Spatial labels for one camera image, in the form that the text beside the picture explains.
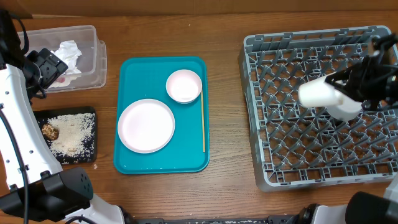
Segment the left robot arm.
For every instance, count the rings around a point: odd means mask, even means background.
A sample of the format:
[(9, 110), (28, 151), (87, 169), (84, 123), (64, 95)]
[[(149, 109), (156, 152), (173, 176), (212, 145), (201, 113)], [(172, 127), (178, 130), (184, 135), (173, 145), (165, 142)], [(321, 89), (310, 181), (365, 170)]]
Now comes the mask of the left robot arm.
[(48, 49), (29, 52), (13, 21), (1, 10), (1, 155), (10, 192), (1, 210), (24, 223), (51, 220), (65, 223), (133, 223), (122, 207), (95, 195), (84, 169), (63, 170), (50, 151), (31, 107), (67, 65)]

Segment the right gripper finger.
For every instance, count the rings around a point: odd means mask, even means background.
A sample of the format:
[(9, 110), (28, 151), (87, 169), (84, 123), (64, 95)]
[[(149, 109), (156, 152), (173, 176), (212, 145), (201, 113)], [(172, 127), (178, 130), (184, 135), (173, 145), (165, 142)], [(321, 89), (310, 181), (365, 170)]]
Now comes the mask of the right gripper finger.
[(347, 97), (351, 98), (352, 100), (357, 100), (358, 95), (355, 89), (352, 89), (349, 85), (341, 85), (339, 83), (333, 84), (334, 89), (340, 91), (342, 94), (346, 95)]
[(328, 83), (333, 86), (337, 85), (350, 85), (352, 83), (350, 79), (351, 71), (350, 70), (342, 70), (339, 72), (333, 72), (326, 76), (325, 83)]

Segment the rice pile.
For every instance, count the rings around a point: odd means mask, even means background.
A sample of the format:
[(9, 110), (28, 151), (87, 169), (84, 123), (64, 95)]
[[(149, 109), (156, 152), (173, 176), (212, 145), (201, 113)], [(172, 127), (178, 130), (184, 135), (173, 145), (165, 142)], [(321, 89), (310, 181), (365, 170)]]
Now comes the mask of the rice pile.
[(49, 146), (55, 156), (86, 157), (93, 152), (94, 113), (60, 115), (48, 124), (58, 131), (58, 138), (50, 140)]

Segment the white tissue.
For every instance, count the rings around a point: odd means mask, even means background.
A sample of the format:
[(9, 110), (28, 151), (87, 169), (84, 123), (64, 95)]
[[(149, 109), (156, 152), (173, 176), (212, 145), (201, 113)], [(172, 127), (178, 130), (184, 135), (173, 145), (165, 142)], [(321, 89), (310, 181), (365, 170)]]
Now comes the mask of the white tissue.
[(65, 72), (66, 75), (77, 74), (81, 71), (77, 69), (76, 63), (82, 52), (78, 48), (74, 40), (63, 41), (60, 43), (58, 50), (52, 51), (60, 60), (62, 60), (67, 66)]

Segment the large white plate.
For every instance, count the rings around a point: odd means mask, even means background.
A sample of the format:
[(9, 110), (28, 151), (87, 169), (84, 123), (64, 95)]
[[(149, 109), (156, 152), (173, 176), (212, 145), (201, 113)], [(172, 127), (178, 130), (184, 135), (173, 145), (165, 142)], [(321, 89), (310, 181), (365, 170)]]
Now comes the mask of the large white plate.
[(118, 136), (129, 150), (149, 154), (165, 147), (175, 131), (170, 108), (155, 99), (130, 104), (118, 120)]

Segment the brown food scrap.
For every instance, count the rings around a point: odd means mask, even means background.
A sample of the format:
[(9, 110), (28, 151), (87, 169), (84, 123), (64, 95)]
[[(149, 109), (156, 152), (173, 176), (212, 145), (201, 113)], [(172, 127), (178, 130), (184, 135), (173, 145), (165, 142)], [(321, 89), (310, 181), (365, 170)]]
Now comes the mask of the brown food scrap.
[(49, 140), (54, 141), (59, 137), (59, 130), (51, 124), (44, 124), (42, 126), (42, 134)]

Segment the grey bowl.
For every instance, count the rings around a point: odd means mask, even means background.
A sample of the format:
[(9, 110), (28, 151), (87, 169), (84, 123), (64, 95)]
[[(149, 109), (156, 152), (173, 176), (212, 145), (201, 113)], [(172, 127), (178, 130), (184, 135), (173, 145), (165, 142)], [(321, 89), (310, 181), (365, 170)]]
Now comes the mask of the grey bowl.
[(326, 111), (340, 121), (350, 121), (356, 118), (362, 110), (361, 102), (345, 99), (342, 105), (328, 106)]

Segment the red snack wrapper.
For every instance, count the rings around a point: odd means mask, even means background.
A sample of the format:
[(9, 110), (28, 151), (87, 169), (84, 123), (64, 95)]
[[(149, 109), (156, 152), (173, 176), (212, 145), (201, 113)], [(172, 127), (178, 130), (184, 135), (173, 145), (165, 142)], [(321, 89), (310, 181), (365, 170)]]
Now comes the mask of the red snack wrapper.
[(53, 82), (49, 88), (61, 88), (71, 84), (72, 80), (79, 78), (78, 75), (61, 75), (55, 82)]

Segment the white cup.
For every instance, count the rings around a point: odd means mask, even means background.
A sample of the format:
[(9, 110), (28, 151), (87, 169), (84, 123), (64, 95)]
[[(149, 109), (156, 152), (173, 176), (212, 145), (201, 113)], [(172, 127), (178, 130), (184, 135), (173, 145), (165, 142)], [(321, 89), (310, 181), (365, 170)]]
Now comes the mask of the white cup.
[(311, 108), (343, 104), (343, 94), (325, 80), (326, 76), (299, 86), (298, 99), (302, 106)]

